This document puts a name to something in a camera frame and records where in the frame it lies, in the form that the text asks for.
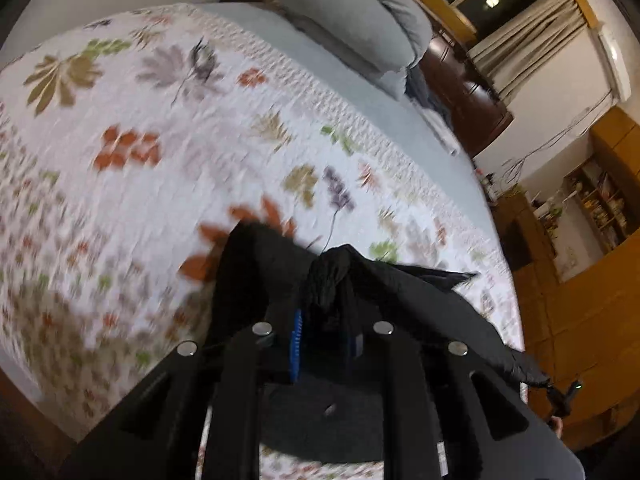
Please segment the person right hand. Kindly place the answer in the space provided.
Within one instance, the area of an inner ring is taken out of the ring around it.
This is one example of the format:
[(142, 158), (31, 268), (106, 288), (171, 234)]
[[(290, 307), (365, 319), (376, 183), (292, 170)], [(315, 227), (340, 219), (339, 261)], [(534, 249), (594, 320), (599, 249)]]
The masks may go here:
[(558, 439), (562, 438), (563, 434), (563, 421), (561, 417), (552, 415), (549, 417), (548, 426), (554, 432)]

